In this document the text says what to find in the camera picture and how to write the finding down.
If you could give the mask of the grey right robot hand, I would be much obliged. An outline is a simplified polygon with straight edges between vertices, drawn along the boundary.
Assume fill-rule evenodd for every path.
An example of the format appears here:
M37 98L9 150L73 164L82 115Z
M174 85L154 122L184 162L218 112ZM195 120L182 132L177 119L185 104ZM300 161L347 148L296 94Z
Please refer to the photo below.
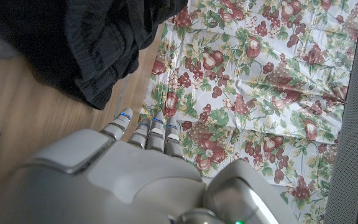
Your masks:
M0 223L296 223L244 159L204 180L175 119L145 119L128 141L127 108L101 131L37 151L0 183Z

